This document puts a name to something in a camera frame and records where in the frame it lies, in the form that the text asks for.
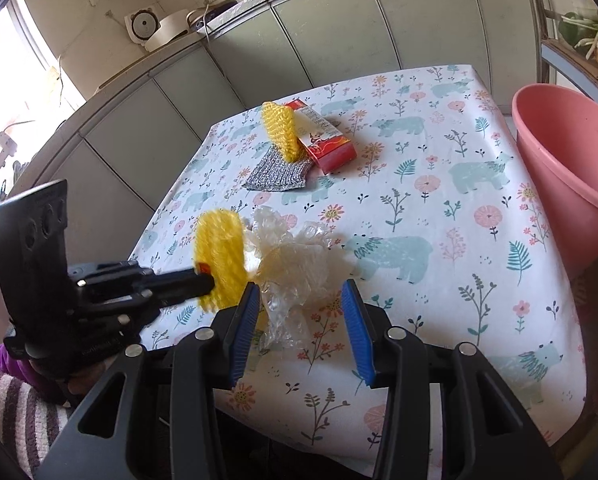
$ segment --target pink bucket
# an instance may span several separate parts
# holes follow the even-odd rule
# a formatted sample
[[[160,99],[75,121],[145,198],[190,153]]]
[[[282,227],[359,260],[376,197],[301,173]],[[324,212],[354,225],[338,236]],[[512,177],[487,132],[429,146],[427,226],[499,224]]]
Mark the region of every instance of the pink bucket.
[[[598,104],[568,88],[533,84],[515,94],[512,117],[572,279],[598,258]]]

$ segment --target window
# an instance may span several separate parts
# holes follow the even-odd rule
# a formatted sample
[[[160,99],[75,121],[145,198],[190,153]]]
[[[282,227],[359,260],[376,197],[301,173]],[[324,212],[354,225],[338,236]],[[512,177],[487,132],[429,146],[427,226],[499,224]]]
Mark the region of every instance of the window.
[[[0,12],[0,131],[17,143],[0,169],[0,188],[13,184],[13,163],[29,162],[84,98],[43,41],[23,0]]]

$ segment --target striped cloth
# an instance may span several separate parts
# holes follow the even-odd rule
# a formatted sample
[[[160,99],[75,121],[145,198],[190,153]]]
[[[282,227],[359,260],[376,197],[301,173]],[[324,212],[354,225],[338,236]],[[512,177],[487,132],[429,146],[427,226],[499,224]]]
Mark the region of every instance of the striped cloth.
[[[34,476],[69,414],[42,400],[29,384],[0,372],[0,440],[28,476]]]

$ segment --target yellow scrub brush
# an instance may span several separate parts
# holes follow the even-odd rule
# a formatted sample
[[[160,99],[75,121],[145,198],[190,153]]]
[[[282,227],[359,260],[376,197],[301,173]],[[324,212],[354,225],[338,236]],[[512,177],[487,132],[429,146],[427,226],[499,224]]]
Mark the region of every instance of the yellow scrub brush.
[[[215,279],[212,292],[199,298],[201,308],[210,312],[239,304],[248,282],[239,215],[227,209],[203,213],[195,238],[195,262]]]
[[[288,163],[296,162],[303,154],[303,147],[297,139],[295,115],[292,108],[265,102],[261,106],[261,117],[268,137]]]

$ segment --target plastic container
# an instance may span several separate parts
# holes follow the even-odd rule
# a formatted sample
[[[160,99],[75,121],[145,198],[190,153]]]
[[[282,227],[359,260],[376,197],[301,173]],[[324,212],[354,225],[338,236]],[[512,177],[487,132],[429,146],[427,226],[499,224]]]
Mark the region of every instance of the plastic container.
[[[598,7],[594,0],[550,0],[559,42],[598,68]]]
[[[568,88],[533,84],[515,94],[512,117],[572,279],[598,258],[598,104]]]

